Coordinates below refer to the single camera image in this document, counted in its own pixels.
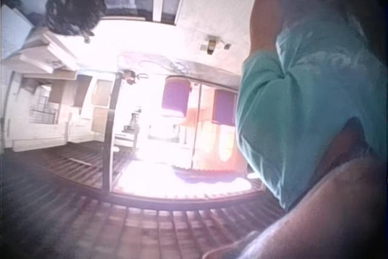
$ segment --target wall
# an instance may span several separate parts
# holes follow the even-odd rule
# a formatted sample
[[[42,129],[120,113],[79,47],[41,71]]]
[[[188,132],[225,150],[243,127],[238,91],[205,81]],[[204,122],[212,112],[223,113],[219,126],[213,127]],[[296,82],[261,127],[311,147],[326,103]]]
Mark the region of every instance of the wall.
[[[21,75],[15,73],[5,109],[5,147],[15,152],[65,145],[71,141],[91,141],[92,121],[81,119],[79,109],[61,104],[57,124],[30,123],[29,112],[33,95],[20,88]]]

